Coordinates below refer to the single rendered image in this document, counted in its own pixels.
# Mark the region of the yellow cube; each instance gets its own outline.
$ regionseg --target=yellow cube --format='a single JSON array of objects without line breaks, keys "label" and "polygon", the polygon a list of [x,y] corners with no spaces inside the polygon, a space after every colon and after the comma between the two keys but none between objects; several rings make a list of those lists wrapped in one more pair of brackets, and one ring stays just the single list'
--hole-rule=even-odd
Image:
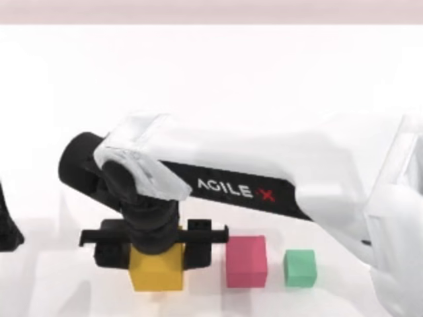
[{"label": "yellow cube", "polygon": [[176,243],[162,254],[142,254],[131,246],[129,273],[137,292],[181,291],[183,244]]}]

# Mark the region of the white tabletop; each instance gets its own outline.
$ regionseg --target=white tabletop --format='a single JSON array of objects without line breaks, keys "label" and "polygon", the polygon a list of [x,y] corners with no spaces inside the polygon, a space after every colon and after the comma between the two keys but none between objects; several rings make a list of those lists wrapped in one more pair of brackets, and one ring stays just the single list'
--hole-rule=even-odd
[{"label": "white tabletop", "polygon": [[[420,27],[0,28],[0,175],[26,237],[0,255],[0,316],[387,317],[368,267],[317,225],[198,199],[183,219],[266,235],[266,288],[226,289],[216,246],[182,292],[134,293],[127,272],[77,247],[81,229],[117,214],[60,184],[58,160],[78,133],[104,135],[139,109],[267,131],[344,110],[420,111],[422,56]],[[314,288],[283,286],[289,248],[316,251]]]}]

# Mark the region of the logo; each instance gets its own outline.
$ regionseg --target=logo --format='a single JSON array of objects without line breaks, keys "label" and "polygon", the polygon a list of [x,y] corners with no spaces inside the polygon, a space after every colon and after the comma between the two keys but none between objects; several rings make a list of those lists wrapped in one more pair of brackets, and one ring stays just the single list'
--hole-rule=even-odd
[{"label": "logo", "polygon": [[224,192],[226,194],[242,196],[245,198],[254,198],[254,194],[256,194],[261,200],[271,201],[272,203],[275,202],[272,190],[263,190],[262,188],[259,188],[254,192],[247,185],[234,186],[230,182],[217,182],[215,180],[203,181],[199,178],[198,188],[204,188],[214,192]]}]

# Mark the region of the red x logo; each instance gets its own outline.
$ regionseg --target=red x logo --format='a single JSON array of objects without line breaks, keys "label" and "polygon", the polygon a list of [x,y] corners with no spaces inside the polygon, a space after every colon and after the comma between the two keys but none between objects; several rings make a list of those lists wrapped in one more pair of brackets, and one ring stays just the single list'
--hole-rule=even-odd
[{"label": "red x logo", "polygon": [[275,199],[272,196],[272,194],[273,194],[272,190],[262,190],[262,189],[259,188],[258,192],[262,195],[263,200],[270,200],[272,203],[275,202]]}]

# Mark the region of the white casing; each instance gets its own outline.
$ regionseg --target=white casing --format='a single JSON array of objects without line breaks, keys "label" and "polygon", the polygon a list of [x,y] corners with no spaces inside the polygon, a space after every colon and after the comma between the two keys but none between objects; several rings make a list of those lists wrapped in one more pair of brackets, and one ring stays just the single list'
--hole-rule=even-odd
[{"label": "white casing", "polygon": [[309,131],[268,135],[136,114],[95,161],[120,162],[139,194],[161,199],[186,199],[191,188],[160,160],[289,180],[301,210],[372,267],[381,304],[395,317],[421,317],[422,132],[418,120],[391,116],[337,115]]}]

